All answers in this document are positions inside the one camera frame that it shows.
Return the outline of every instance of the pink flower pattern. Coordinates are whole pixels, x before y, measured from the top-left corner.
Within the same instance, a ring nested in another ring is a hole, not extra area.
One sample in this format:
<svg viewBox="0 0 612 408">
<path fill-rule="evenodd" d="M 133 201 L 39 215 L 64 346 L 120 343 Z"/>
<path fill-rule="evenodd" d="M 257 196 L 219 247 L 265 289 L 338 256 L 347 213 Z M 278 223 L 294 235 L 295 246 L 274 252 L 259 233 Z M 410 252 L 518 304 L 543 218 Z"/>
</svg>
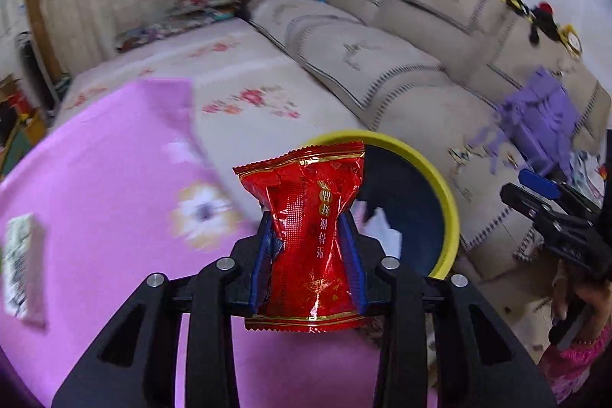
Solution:
<svg viewBox="0 0 612 408">
<path fill-rule="evenodd" d="M 153 68 L 145 68 L 138 74 L 138 76 L 145 77 L 147 75 L 150 75 L 151 73 L 155 73 L 155 70 L 153 70 Z"/>
<path fill-rule="evenodd" d="M 106 92 L 107 90 L 108 88 L 106 87 L 92 87 L 90 89 L 86 89 L 80 92 L 79 95 L 76 96 L 74 102 L 66 108 L 66 111 L 69 111 L 71 109 L 75 109 L 76 107 L 81 106 L 82 104 L 90 100 L 92 97 L 97 96 L 98 94 L 101 94 L 103 92 Z"/>
<path fill-rule="evenodd" d="M 202 111 L 210 114 L 222 112 L 228 115 L 238 115 L 249 106 L 267 109 L 271 115 L 276 117 L 295 120 L 301 116 L 297 105 L 290 100 L 279 85 L 245 88 L 226 99 L 216 99 L 204 105 Z"/>
<path fill-rule="evenodd" d="M 225 52 L 226 50 L 233 49 L 237 45 L 240 45 L 240 42 L 235 40 L 233 37 L 228 37 L 224 41 L 215 42 L 214 44 L 206 44 L 205 46 L 200 47 L 199 49 L 192 52 L 187 57 L 188 58 L 198 58 L 208 52 Z"/>
</svg>

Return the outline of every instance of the blue gripper part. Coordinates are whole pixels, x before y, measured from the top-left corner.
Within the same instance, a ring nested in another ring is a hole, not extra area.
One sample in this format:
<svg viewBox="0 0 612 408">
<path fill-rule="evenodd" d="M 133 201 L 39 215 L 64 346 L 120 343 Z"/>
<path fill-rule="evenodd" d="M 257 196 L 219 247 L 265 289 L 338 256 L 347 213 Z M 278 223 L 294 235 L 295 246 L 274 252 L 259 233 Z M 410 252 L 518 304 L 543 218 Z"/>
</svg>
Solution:
<svg viewBox="0 0 612 408">
<path fill-rule="evenodd" d="M 342 254 L 345 270 L 347 271 L 351 300 L 357 312 L 363 314 L 368 306 L 368 300 L 365 293 L 365 273 L 363 272 L 363 265 L 359 257 L 359 252 L 357 252 L 357 246 L 353 239 L 353 233 L 349 226 L 347 215 L 344 213 L 338 218 L 338 239 L 340 242 L 340 253 Z"/>
<path fill-rule="evenodd" d="M 269 292 L 268 282 L 272 274 L 272 260 L 275 257 L 273 244 L 272 217 L 269 216 L 265 224 L 264 235 L 259 243 L 259 252 L 253 266 L 253 274 L 251 275 L 249 308 L 253 313 L 258 312 L 259 307 L 263 304 Z"/>
<path fill-rule="evenodd" d="M 544 177 L 533 173 L 531 170 L 521 170 L 518 173 L 518 181 L 522 186 L 537 192 L 546 199 L 555 200 L 561 197 L 561 192 L 556 183 L 544 179 Z"/>
</svg>

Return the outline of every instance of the red snack packet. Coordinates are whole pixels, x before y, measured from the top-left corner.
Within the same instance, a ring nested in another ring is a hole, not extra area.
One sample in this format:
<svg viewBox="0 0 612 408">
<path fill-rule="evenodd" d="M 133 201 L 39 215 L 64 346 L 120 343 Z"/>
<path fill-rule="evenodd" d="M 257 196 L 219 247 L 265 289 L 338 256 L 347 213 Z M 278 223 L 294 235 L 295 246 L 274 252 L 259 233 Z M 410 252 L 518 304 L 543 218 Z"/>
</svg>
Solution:
<svg viewBox="0 0 612 408">
<path fill-rule="evenodd" d="M 363 178 L 362 142 L 311 146 L 234 168 L 270 210 L 283 249 L 272 263 L 270 297 L 247 329 L 326 332 L 360 325 L 340 255 L 339 214 Z"/>
</svg>

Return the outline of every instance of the beige sofa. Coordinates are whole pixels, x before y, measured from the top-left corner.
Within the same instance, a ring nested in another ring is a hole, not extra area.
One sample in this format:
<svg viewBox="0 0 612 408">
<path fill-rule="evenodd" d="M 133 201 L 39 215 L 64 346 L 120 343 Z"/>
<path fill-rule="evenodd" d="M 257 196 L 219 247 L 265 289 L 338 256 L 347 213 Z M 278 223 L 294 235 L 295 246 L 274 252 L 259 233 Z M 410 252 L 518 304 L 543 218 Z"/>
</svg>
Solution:
<svg viewBox="0 0 612 408">
<path fill-rule="evenodd" d="M 369 129 L 422 152 L 446 177 L 461 218 L 455 269 L 500 312 L 512 314 L 550 291 L 555 263 L 514 253 L 530 222 L 504 206 L 500 188 L 524 161 L 510 144 L 491 169 L 484 150 L 459 165 L 494 103 L 544 65 L 562 71 L 580 120 L 573 146 L 599 151 L 610 97 L 567 50 L 547 37 L 529 43 L 529 23 L 501 0 L 250 0 L 250 22 L 325 85 Z"/>
</svg>

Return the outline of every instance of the pink tablecloth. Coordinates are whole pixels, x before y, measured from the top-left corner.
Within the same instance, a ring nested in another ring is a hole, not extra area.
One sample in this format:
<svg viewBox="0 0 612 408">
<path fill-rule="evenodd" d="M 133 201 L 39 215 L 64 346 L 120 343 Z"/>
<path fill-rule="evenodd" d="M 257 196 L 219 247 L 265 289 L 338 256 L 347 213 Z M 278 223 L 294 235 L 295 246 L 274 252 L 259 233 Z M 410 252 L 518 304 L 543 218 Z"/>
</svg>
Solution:
<svg viewBox="0 0 612 408">
<path fill-rule="evenodd" d="M 30 212 L 47 231 L 47 327 L 0 312 L 0 345 L 45 406 L 149 273 L 194 274 L 254 231 L 194 147 L 191 110 L 186 81 L 130 83 L 56 130 L 0 184 L 1 231 Z M 379 353 L 356 333 L 247 332 L 238 319 L 233 325 L 243 408 L 371 406 Z M 182 341 L 178 407 L 184 361 Z"/>
</svg>

